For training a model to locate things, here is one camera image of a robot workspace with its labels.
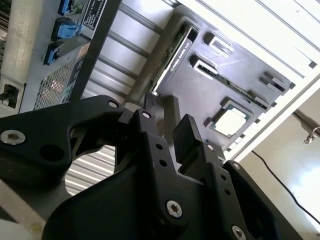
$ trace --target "corrugated metal surface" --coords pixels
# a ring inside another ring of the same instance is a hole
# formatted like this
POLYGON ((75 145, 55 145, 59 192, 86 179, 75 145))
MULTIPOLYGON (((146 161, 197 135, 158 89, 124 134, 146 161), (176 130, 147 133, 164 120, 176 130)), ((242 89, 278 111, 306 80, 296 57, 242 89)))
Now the corrugated metal surface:
POLYGON ((83 97, 123 102, 178 5, 174 0, 123 0, 83 97))
MULTIPOLYGON (((197 4, 212 6, 211 11, 223 21, 219 23, 221 31, 230 33, 296 85, 314 75, 309 65, 320 63, 318 0, 179 2, 192 10, 194 6, 195 12, 201 9, 197 4)), ((123 103, 177 5, 175 0, 123 0, 83 98, 108 95, 123 103)), ((110 176, 114 154, 113 149, 105 147, 75 161, 66 177, 69 192, 76 194, 110 176)))
POLYGON ((105 146, 101 151, 75 160, 66 177, 67 191, 74 195, 106 179, 114 173, 115 148, 105 146))

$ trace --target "blue usb port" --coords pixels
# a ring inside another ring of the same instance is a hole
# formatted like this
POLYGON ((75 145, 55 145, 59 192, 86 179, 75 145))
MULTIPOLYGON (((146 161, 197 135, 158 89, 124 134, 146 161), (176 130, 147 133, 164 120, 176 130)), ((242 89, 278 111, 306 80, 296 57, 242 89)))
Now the blue usb port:
POLYGON ((61 0, 58 13, 62 16, 69 14, 72 11, 74 0, 61 0))
POLYGON ((54 42, 49 45, 44 59, 45 65, 52 64, 55 60, 57 60, 60 57, 59 52, 63 44, 63 42, 54 42))
POLYGON ((73 22, 70 18, 59 18, 55 21, 52 32, 52 41, 59 39, 70 39, 75 35, 79 35, 82 26, 73 22))
POLYGON ((82 14, 85 9, 85 3, 77 0, 61 0, 58 13, 62 16, 82 14))

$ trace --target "metal mesh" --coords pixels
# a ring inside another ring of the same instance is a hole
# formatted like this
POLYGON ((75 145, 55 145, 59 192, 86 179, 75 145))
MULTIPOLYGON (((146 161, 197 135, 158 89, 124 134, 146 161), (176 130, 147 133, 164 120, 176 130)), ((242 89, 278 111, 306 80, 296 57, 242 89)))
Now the metal mesh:
POLYGON ((47 108, 64 102, 66 88, 68 87, 75 64, 74 61, 70 62, 41 81, 34 104, 34 110, 47 108))

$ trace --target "screw hole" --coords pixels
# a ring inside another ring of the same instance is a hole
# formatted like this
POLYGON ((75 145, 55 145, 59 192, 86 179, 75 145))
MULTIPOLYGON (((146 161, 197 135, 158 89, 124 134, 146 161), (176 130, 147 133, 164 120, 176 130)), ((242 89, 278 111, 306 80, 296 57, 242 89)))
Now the screw hole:
POLYGON ((109 101, 108 103, 109 103, 109 106, 112 108, 116 109, 118 107, 118 104, 116 104, 114 101, 109 101))
POLYGON ((168 165, 165 160, 160 160, 159 163, 161 164, 162 167, 166 167, 168 165))
POLYGON ((11 134, 8 134, 8 139, 9 140, 18 140, 19 136, 17 134, 11 133, 11 134))
POLYGON ((228 195, 231 196, 231 192, 228 189, 225 189, 224 192, 228 195))
POLYGON ((164 149, 160 144, 156 144, 155 146, 156 146, 156 148, 159 149, 159 150, 164 149))
POLYGON ((175 213, 177 213, 179 211, 179 208, 175 204, 172 204, 170 207, 171 207, 172 211, 174 211, 175 213))
POLYGON ((47 161, 56 162, 61 160, 65 153, 64 151, 57 145, 47 144, 40 148, 39 151, 40 156, 47 161))

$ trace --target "black metal bracket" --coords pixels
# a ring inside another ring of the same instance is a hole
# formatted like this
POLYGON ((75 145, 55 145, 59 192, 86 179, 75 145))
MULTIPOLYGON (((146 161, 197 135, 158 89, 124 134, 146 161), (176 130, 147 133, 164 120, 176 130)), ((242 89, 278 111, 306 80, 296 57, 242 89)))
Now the black metal bracket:
POLYGON ((98 96, 0 119, 0 135, 25 136, 0 142, 0 178, 47 220, 43 240, 301 239, 238 163, 220 162, 189 115, 173 133, 176 172, 148 101, 133 113, 98 96), (117 149, 116 173, 70 197, 72 161, 103 145, 117 149))

